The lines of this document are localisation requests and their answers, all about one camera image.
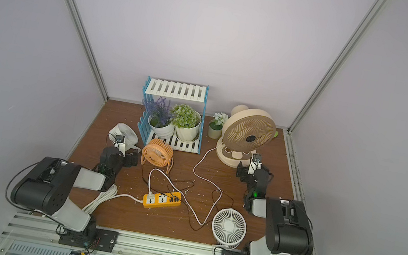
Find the yellow power strip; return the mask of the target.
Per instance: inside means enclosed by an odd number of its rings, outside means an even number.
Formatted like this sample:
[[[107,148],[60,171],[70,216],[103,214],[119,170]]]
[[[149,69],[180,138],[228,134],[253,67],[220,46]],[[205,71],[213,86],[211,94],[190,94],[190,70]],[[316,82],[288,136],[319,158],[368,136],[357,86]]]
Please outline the yellow power strip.
[[[172,193],[148,193],[143,197],[143,207],[144,208],[167,208],[167,207],[178,207],[181,205],[181,192]]]

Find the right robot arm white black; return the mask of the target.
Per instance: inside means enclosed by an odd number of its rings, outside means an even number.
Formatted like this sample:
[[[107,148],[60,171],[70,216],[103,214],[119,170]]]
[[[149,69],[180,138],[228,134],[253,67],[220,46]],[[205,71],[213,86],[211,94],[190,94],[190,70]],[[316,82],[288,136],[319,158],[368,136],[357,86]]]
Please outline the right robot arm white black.
[[[250,215],[265,220],[265,235],[248,242],[239,251],[224,250],[221,255],[311,255],[311,221],[301,201],[266,196],[273,175],[266,168],[252,169],[239,164],[236,176],[247,185],[243,204]]]

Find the black usb cable orange fan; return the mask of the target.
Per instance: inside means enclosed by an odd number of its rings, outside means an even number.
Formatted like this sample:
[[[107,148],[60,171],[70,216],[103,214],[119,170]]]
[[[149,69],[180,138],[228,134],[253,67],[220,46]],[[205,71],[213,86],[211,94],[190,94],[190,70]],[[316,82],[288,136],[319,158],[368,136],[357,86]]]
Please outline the black usb cable orange fan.
[[[184,203],[186,193],[193,189],[195,182],[193,180],[170,179],[162,175],[161,169],[149,167],[148,165],[139,165],[140,176],[144,185],[145,194],[148,193],[175,193],[180,192],[181,200]]]

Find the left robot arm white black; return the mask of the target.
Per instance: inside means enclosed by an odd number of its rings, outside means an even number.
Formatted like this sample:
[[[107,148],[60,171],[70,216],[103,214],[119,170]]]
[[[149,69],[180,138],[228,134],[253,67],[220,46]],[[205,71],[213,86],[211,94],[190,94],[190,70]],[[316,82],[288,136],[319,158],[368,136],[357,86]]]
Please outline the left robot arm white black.
[[[138,155],[137,151],[124,153],[109,146],[104,148],[99,164],[92,170],[45,157],[31,165],[31,171],[13,190],[6,190],[5,196],[14,207],[41,213],[55,221],[60,244],[109,253],[113,251],[118,233],[98,229],[93,213],[103,202],[119,197],[116,176],[123,167],[137,166]],[[97,191],[99,195],[80,208],[69,198],[75,188]]]

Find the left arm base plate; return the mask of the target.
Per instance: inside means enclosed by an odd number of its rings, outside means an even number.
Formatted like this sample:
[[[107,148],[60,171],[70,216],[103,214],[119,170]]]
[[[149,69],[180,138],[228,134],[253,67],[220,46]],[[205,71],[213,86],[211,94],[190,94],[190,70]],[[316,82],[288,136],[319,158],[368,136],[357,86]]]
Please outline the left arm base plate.
[[[59,244],[111,253],[120,233],[110,230],[89,228],[84,232],[64,230]]]

